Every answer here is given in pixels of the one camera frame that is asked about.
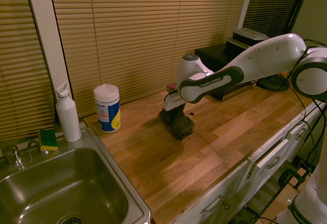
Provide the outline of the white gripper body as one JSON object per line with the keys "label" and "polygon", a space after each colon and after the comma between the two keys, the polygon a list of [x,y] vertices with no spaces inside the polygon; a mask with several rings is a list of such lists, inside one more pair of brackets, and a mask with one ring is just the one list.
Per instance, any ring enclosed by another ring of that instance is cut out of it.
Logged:
{"label": "white gripper body", "polygon": [[181,97],[178,91],[169,92],[163,101],[162,107],[166,111],[170,111],[185,104],[185,100]]}

